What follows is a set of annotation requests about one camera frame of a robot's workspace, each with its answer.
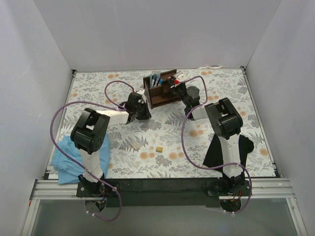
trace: floral pattern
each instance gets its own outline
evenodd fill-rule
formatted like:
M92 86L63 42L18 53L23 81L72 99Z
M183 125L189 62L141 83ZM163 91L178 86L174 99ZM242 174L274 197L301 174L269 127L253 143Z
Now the floral pattern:
M249 137L255 149L248 155L247 169L251 176L275 176L273 165L261 132L248 88L240 69L182 70L188 78L202 75L207 86L208 102L228 97L242 116L242 134ZM91 101L113 107L104 95L107 83L123 80L136 90L143 87L142 78L156 71L97 72L77 73L74 78L69 102ZM205 91L200 79L187 84L200 89L201 101ZM108 87L108 95L115 102L126 101L129 88L122 83ZM67 108L59 140L70 135L71 130L86 107L104 110L101 107L76 104ZM185 118L184 104L175 102L150 109L150 120L112 126L107 129L111 142L111 160L107 178L166 178L166 177L221 177L217 171L201 170L191 165L185 158L181 146L181 129ZM202 165L207 153L213 130L208 119L188 121L185 126L184 140L187 152L198 165ZM130 142L140 146L135 150ZM162 147L163 152L156 152ZM53 167L49 178L58 178Z

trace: pen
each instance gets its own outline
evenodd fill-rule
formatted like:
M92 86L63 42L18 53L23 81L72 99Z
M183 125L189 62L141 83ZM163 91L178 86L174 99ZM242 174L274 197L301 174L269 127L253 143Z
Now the pen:
M152 74L150 75L150 88L152 88Z
M157 75L154 74L153 79L152 79L152 88L155 86L156 81L157 81Z
M156 79L156 81L155 81L155 83L154 83L154 85L153 85L154 87L158 86L160 76L161 76L161 74L158 74L158 75L157 75L157 79Z

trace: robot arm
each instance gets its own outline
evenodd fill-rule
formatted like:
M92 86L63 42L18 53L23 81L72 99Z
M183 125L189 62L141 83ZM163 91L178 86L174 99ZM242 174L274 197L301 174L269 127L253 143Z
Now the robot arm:
M104 180L100 167L99 149L103 144L107 128L113 125L128 124L135 119L151 118L144 90L132 92L124 103L126 111L95 111L86 108L71 132L71 140L82 156L83 165L87 168L79 180L87 190L98 196L103 192L103 186L87 171Z
M173 93L177 94L186 105L185 114L200 105L199 89L195 86L186 88L187 78L179 72L168 79ZM243 120L228 98L217 103L202 105L193 110L189 119L198 120L208 118L211 126L217 134L222 148L223 163L240 163L239 134L243 126ZM244 171L239 166L229 165L223 167L223 179L226 181L229 192L237 191L245 182Z

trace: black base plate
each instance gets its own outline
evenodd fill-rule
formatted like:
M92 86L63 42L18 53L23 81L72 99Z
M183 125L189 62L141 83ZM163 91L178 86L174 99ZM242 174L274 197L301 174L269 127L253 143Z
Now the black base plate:
M219 196L225 193L208 191L217 178L106 179L117 188L124 206L207 206L220 207ZM248 196L248 181L242 186L242 196ZM110 188L106 207L118 207L117 194ZM78 184L77 197L95 198Z

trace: black fabric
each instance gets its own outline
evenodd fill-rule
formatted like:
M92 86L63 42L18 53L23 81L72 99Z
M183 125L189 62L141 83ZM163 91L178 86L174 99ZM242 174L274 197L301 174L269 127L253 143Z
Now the black fabric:
M246 167L247 154L254 150L254 143L249 138L240 135L238 146L240 151L241 164ZM203 164L207 167L223 165L221 143L216 134L213 136ZM216 170L222 172L223 168L219 168Z

